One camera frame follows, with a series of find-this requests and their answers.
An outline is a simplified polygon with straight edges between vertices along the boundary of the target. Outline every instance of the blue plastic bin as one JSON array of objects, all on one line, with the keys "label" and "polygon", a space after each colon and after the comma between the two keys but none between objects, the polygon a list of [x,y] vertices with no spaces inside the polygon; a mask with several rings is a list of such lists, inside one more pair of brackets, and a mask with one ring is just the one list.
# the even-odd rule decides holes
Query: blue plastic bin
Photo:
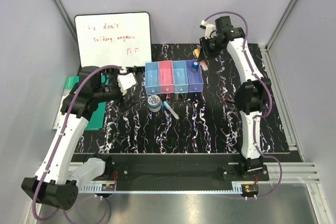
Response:
[{"label": "blue plastic bin", "polygon": [[174,93],[187,93],[189,89],[185,60],[173,61]]},{"label": "blue plastic bin", "polygon": [[145,64],[145,89],[147,95],[160,94],[159,63]]},{"label": "blue plastic bin", "polygon": [[191,71],[191,67],[197,60],[186,60],[185,63],[187,65],[187,74],[189,81],[189,89],[188,92],[202,92],[203,90],[203,78],[201,68],[198,67],[197,71],[193,73]]}]

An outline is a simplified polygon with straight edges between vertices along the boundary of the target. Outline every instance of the metal floor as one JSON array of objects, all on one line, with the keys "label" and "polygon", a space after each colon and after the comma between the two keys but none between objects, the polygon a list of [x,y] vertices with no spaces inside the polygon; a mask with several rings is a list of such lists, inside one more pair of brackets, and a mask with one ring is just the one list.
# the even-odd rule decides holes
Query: metal floor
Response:
[{"label": "metal floor", "polygon": [[[271,186],[260,185],[260,189],[260,195],[263,195],[271,190]],[[282,184],[270,197],[249,201],[227,199],[225,195],[115,194],[108,198],[108,202],[110,209],[102,224],[318,223],[303,184]],[[43,206],[40,216],[47,217],[52,211]],[[93,224],[104,211],[103,202],[92,195],[80,194],[68,216],[77,224]],[[60,211],[44,223],[69,222]]]}]

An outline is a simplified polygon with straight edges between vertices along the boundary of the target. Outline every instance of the storage bin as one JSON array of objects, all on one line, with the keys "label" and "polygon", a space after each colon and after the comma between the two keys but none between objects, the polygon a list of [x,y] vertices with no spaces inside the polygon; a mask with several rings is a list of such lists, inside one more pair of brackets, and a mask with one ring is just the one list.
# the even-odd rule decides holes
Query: storage bin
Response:
[{"label": "storage bin", "polygon": [[187,93],[189,89],[185,60],[173,61],[174,93]]},{"label": "storage bin", "polygon": [[188,81],[189,81],[189,89],[188,92],[202,92],[203,90],[203,78],[202,78],[202,71],[201,68],[198,67],[197,71],[193,73],[191,71],[191,67],[197,60],[186,60],[187,66],[187,74],[188,74]]},{"label": "storage bin", "polygon": [[160,91],[174,92],[173,65],[171,60],[159,61]]},{"label": "storage bin", "polygon": [[160,94],[159,63],[145,64],[145,89],[147,95]]}]

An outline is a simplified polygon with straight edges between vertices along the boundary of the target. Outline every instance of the whiteboard frame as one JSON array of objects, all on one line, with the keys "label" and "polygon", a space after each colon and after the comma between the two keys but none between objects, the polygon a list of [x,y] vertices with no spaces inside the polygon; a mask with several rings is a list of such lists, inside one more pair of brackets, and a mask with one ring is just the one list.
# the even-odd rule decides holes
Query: whiteboard frame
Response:
[{"label": "whiteboard frame", "polygon": [[142,11],[142,12],[126,12],[126,13],[95,13],[95,14],[78,14],[74,17],[74,23],[75,23],[75,30],[76,30],[76,37],[77,37],[77,46],[78,46],[78,55],[79,55],[79,61],[80,61],[80,66],[82,67],[82,63],[81,63],[81,58],[80,58],[80,51],[79,51],[79,44],[78,44],[78,34],[77,34],[77,29],[76,29],[76,17],[77,16],[95,16],[95,15],[111,15],[111,14],[133,14],[133,13],[147,13],[148,17],[149,17],[149,34],[150,34],[150,47],[152,50],[152,29],[151,29],[151,15],[146,12],[146,11]]}]

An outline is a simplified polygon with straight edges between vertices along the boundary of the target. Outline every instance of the white robotic arm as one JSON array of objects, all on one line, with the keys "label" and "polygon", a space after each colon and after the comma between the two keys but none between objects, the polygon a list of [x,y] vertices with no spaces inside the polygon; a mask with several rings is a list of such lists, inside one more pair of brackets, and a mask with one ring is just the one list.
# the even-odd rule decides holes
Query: white robotic arm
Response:
[{"label": "white robotic arm", "polygon": [[270,80],[260,73],[248,47],[243,48],[244,31],[241,28],[234,28],[229,16],[216,19],[216,26],[202,21],[201,28],[205,29],[205,36],[200,39],[201,53],[198,59],[215,58],[222,50],[227,50],[239,72],[241,86],[235,95],[235,103],[243,123],[243,144],[240,150],[242,159],[239,166],[242,175],[250,175],[251,172],[263,168],[262,157],[256,148],[261,149],[259,116],[266,101],[266,91],[256,76],[263,79],[268,87]]},{"label": "white robotic arm", "polygon": [[[263,78],[264,76],[258,70],[255,62],[252,59],[251,53],[246,48],[247,56],[253,66],[254,72],[251,71],[246,57],[243,52],[243,38],[237,38],[233,41],[229,41],[227,44],[227,51],[233,58],[235,65],[238,69],[240,76],[240,83],[243,84],[248,80],[257,81],[255,74],[259,78]],[[256,139],[260,139],[260,117],[256,119],[256,129],[257,131],[254,133],[253,131],[253,120],[255,115],[261,115],[260,111],[250,112],[248,115],[244,111],[240,111],[240,115],[242,123],[243,123],[243,146],[241,149],[241,154],[244,158],[248,159],[256,159],[260,157],[257,149],[254,146],[253,134],[256,134]],[[257,147],[260,149],[260,142],[257,141]]]},{"label": "white robotic arm", "polygon": [[[83,81],[97,67],[85,67],[79,72],[79,80]],[[61,208],[70,209],[78,195],[78,191],[86,184],[99,176],[109,177],[113,172],[111,158],[97,155],[88,159],[83,165],[73,172],[68,172],[71,158],[74,154],[77,142],[84,129],[97,109],[98,103],[113,101],[120,105],[120,110],[127,110],[134,105],[133,98],[127,102],[124,95],[137,85],[134,74],[126,74],[122,69],[120,73],[112,72],[110,83],[101,83],[101,73],[93,75],[84,84],[74,102],[64,132],[61,129],[66,121],[66,113],[72,103],[78,85],[74,86],[70,94],[64,99],[61,108],[60,127],[57,129],[50,149],[35,173],[34,178],[24,178],[22,189],[33,199],[38,183],[42,183],[38,192],[37,202]]]}]

